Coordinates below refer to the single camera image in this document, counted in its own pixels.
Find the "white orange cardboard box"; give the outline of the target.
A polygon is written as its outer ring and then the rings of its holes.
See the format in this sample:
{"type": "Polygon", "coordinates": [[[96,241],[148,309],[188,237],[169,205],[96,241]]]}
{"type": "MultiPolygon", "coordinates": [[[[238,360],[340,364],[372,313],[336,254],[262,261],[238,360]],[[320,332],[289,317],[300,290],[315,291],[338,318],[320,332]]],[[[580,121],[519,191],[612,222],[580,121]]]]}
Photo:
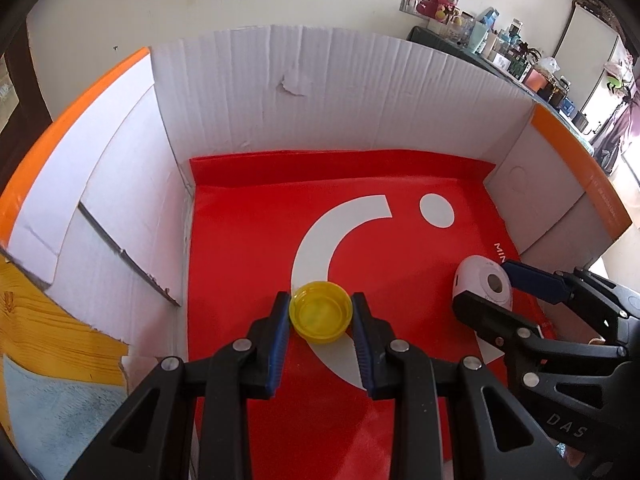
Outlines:
{"type": "Polygon", "coordinates": [[[489,195],[534,266],[593,262],[631,224],[574,134],[512,82],[393,37],[269,26],[144,48],[97,80],[4,189],[1,247],[133,352],[183,352],[190,160],[386,148],[493,164],[489,195]]]}

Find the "white pink round device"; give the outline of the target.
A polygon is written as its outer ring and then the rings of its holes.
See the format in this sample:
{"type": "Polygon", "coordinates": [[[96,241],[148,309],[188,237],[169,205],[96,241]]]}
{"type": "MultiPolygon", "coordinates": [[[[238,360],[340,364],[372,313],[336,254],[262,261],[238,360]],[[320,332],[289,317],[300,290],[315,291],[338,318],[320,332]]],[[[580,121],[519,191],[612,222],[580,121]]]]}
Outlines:
{"type": "Polygon", "coordinates": [[[502,266],[486,257],[472,255],[459,264],[454,274],[452,296],[474,292],[503,309],[512,310],[512,288],[502,266]]]}

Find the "pink plush rabbit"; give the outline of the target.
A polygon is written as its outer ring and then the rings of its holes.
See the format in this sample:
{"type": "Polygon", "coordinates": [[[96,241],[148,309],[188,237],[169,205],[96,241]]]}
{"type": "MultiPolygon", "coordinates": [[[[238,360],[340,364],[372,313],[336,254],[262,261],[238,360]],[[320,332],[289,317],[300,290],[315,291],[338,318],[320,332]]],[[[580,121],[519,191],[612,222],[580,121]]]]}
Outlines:
{"type": "Polygon", "coordinates": [[[416,5],[416,12],[431,20],[445,23],[454,12],[458,0],[422,0],[416,5]]]}

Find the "red paper liner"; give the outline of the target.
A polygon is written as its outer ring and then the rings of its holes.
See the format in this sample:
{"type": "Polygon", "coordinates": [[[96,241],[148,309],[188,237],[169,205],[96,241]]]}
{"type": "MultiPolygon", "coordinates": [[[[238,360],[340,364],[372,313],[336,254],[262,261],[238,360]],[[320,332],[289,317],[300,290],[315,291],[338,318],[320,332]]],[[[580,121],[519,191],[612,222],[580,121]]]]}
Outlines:
{"type": "MultiPolygon", "coordinates": [[[[489,197],[487,162],[414,151],[197,157],[189,356],[244,336],[278,292],[330,281],[429,356],[476,356],[451,309],[459,263],[518,252],[489,197]]],[[[349,338],[292,335],[282,382],[248,406],[257,479],[384,479],[394,406],[360,387],[349,338]]]]}

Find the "light blue towel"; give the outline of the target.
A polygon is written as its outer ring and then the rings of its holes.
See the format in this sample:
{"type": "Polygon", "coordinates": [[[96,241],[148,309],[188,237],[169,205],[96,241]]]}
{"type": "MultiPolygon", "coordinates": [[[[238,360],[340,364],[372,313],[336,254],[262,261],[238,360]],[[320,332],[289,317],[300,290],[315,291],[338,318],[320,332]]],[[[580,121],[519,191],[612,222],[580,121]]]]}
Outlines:
{"type": "Polygon", "coordinates": [[[3,358],[17,451],[39,479],[63,479],[126,400],[121,386],[42,376],[3,358]]]}

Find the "white refrigerator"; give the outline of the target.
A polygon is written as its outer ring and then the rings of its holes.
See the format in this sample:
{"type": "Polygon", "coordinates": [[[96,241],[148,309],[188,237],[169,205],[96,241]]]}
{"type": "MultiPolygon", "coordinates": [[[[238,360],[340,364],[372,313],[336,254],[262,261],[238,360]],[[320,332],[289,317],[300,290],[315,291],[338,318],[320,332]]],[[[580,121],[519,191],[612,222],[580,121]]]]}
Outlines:
{"type": "Polygon", "coordinates": [[[623,60],[626,54],[620,32],[603,18],[617,25],[603,0],[573,0],[554,54],[558,75],[570,83],[567,96],[586,118],[586,131],[601,127],[620,104],[620,97],[606,86],[605,64],[623,60]]]}

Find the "pink curtain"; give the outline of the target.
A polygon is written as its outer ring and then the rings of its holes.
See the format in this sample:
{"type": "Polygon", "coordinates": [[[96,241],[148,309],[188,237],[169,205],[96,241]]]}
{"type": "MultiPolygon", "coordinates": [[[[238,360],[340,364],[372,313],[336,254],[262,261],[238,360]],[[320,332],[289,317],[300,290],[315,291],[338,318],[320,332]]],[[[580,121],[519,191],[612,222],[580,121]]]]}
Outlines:
{"type": "Polygon", "coordinates": [[[609,177],[616,166],[623,145],[638,133],[634,123],[639,121],[639,79],[634,76],[634,57],[627,53],[619,61],[606,62],[605,88],[617,100],[616,107],[590,141],[592,157],[609,177]]]}

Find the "yellow plastic cap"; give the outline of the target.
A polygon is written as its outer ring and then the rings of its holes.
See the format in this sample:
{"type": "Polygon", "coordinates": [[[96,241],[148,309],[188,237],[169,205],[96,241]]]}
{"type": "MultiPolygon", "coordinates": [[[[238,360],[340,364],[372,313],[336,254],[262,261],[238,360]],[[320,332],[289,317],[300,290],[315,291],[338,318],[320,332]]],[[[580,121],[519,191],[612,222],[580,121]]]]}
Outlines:
{"type": "Polygon", "coordinates": [[[341,286],[315,281],[299,287],[288,305],[291,323],[308,344],[332,344],[352,322],[352,300],[341,286]]]}

